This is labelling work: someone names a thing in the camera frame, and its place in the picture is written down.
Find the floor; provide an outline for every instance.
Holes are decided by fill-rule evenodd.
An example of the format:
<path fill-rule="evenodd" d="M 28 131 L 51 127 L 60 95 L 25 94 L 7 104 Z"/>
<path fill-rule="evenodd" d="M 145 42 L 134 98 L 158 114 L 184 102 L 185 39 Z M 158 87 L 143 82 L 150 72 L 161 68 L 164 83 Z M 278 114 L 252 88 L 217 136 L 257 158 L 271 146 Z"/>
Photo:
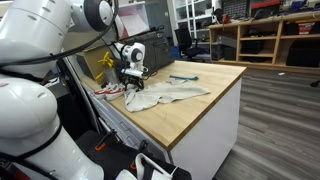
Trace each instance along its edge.
<path fill-rule="evenodd" d="M 249 69 L 238 139 L 219 180 L 320 179 L 320 76 Z"/>

